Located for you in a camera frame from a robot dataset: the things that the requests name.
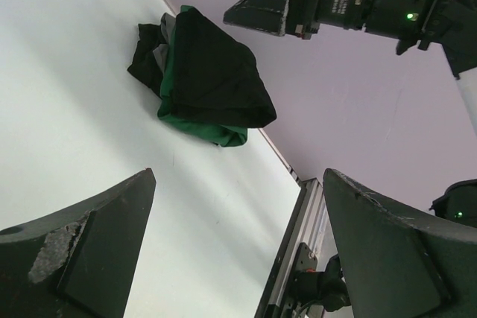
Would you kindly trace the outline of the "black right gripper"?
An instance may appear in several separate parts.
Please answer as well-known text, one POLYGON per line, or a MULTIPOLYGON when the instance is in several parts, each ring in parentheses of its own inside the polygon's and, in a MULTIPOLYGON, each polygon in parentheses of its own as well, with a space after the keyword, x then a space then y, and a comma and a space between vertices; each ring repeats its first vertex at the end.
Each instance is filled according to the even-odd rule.
POLYGON ((373 0, 239 0, 223 22, 274 36, 310 39, 320 25, 361 30, 373 0))

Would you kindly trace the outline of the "plain black t-shirt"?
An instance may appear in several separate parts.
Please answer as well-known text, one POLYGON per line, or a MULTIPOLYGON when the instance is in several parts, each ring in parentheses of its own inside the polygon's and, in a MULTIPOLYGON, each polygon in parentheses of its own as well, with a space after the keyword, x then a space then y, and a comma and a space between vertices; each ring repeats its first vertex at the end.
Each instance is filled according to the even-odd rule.
POLYGON ((177 15, 172 112, 189 120, 263 128, 277 119, 253 52, 194 7, 177 15))

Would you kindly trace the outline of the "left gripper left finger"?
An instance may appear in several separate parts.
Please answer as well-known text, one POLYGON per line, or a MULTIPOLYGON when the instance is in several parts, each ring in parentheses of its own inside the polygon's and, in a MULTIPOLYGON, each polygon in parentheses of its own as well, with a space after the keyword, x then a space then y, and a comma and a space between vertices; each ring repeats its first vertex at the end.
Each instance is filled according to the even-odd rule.
POLYGON ((1 231, 2 317, 122 317, 156 179, 144 169, 1 231))

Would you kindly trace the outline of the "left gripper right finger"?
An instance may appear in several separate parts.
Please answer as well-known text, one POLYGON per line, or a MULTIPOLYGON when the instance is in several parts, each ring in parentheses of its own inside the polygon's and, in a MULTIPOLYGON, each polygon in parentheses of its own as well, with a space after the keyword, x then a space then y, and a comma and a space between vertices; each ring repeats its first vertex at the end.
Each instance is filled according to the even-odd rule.
POLYGON ((335 169, 323 194, 355 317, 475 317, 476 229, 335 169))

